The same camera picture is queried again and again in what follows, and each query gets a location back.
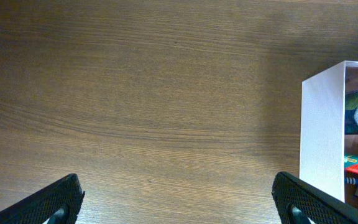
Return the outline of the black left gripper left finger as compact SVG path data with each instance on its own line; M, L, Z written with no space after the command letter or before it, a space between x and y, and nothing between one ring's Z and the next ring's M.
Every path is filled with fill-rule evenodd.
M75 223L85 191L76 174L68 174L0 211L0 224Z

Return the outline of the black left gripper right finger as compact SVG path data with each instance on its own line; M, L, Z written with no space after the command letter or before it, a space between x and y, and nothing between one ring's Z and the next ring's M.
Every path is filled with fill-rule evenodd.
M358 209L287 172L276 174L272 197L284 224L358 224Z

